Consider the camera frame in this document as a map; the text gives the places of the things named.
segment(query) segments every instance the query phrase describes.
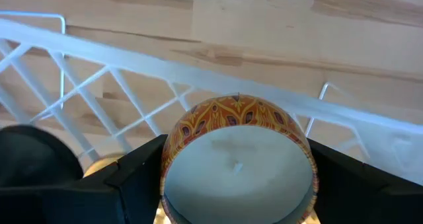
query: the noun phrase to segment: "wooden surface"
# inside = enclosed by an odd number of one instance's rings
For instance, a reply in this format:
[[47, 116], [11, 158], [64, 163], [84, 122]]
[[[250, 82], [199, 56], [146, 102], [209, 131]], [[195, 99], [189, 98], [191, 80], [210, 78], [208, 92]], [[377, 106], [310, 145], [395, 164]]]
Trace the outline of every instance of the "wooden surface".
[[[330, 81], [354, 98], [329, 89], [328, 101], [423, 123], [423, 0], [0, 0], [0, 9], [60, 13], [69, 34], [309, 96], [318, 96]], [[59, 31], [56, 19], [8, 18]], [[47, 54], [31, 50], [24, 60], [57, 98], [59, 69]], [[68, 62], [82, 79], [100, 68], [75, 58]], [[164, 81], [124, 76], [148, 111], [173, 97]], [[0, 84], [29, 114], [44, 109], [13, 68], [0, 74]], [[139, 118], [110, 74], [88, 88], [119, 128]], [[66, 81], [65, 90], [71, 89]], [[215, 95], [196, 91], [188, 101]], [[121, 151], [116, 143], [102, 144], [108, 132], [80, 96], [64, 109], [100, 144], [102, 155]], [[154, 119], [169, 132], [183, 112], [174, 104]], [[4, 108], [0, 119], [13, 121]], [[299, 120], [302, 126], [308, 121]], [[38, 123], [63, 130], [54, 119]], [[353, 135], [346, 130], [329, 139], [331, 126], [316, 122], [311, 138], [334, 147]], [[145, 123], [126, 134], [134, 147], [153, 136]]]

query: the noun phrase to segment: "white wire rack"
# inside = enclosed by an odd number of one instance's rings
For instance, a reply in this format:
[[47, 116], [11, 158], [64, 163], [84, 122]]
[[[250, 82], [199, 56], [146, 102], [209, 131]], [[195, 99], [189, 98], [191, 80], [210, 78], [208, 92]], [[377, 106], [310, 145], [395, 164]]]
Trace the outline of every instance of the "white wire rack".
[[[12, 50], [5, 40], [18, 42], [19, 46]], [[58, 100], [52, 100], [47, 89], [31, 74], [20, 59], [32, 47], [45, 49], [49, 53], [64, 75], [73, 83], [73, 90], [64, 94]], [[270, 100], [287, 110], [295, 119], [296, 114], [312, 118], [305, 131], [306, 134], [310, 132], [314, 119], [350, 128], [354, 132], [355, 138], [343, 142], [343, 149], [357, 143], [363, 151], [367, 163], [413, 182], [423, 184], [423, 170], [421, 168], [423, 167], [423, 146], [420, 144], [423, 138], [423, 127], [325, 102], [323, 101], [325, 91], [327, 87], [333, 86], [330, 83], [324, 85], [322, 93], [317, 99], [270, 85], [242, 80], [181, 63], [164, 61], [152, 56], [4, 19], [0, 19], [0, 51], [4, 55], [3, 60], [0, 61], [0, 72], [11, 65], [34, 91], [34, 94], [44, 103], [46, 109], [37, 116], [30, 118], [22, 108], [17, 106], [7, 91], [0, 87], [1, 104], [20, 123], [30, 124], [48, 113], [53, 114], [94, 161], [98, 159], [95, 146], [88, 142], [73, 121], [60, 109], [60, 104], [75, 94], [80, 94], [84, 98], [104, 124], [110, 133], [109, 139], [117, 140], [126, 151], [130, 151], [132, 148], [124, 137], [125, 132], [146, 121], [154, 134], [159, 135], [161, 130], [154, 122], [153, 115], [176, 102], [179, 102], [185, 110], [188, 110], [190, 105], [185, 100], [185, 96], [194, 90], [202, 89], [217, 94], [238, 91]], [[82, 81], [62, 55], [78, 57], [79, 59], [103, 65], [103, 67], [88, 79]], [[145, 112], [142, 101], [133, 93], [122, 76], [121, 70], [132, 71], [166, 81], [174, 92], [174, 98], [156, 107], [150, 113]], [[88, 84], [96, 81], [106, 72], [112, 74], [139, 112], [139, 119], [122, 129], [116, 127], [94, 99], [94, 96], [86, 89]], [[183, 93], [179, 93], [174, 87], [175, 83], [188, 85], [190, 88]]]

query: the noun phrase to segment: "black object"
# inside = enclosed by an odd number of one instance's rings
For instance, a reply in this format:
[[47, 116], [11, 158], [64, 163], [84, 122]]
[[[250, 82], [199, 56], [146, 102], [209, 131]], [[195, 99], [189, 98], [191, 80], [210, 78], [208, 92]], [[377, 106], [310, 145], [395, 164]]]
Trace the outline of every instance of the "black object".
[[[166, 138], [68, 186], [0, 188], [0, 223], [153, 223]], [[423, 187], [309, 142], [319, 169], [315, 210], [322, 224], [420, 220]]]
[[0, 187], [60, 185], [82, 177], [78, 159], [50, 133], [32, 126], [0, 130]]

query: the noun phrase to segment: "candle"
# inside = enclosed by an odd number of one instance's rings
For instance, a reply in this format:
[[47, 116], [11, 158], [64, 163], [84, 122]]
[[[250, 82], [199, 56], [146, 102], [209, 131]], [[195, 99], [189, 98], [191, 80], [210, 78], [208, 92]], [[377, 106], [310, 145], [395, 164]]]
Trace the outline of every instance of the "candle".
[[317, 191], [315, 167], [292, 122], [283, 110], [251, 96], [197, 105], [165, 145], [161, 191], [167, 214], [193, 224], [304, 218]]

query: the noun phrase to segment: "orange floral pattern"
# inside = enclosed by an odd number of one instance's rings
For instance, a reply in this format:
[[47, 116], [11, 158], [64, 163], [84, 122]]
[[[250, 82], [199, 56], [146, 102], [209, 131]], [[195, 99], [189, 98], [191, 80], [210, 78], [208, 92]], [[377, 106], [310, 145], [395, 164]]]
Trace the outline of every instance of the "orange floral pattern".
[[176, 123], [169, 134], [162, 154], [161, 189], [163, 207], [172, 223], [176, 221], [168, 210], [165, 193], [165, 179], [175, 157], [196, 138], [219, 128], [229, 126], [259, 126], [284, 134], [305, 153], [313, 170], [313, 198], [299, 222], [306, 219], [313, 210], [319, 188], [317, 168], [303, 132], [288, 113], [275, 104], [249, 95], [211, 98], [194, 106]]

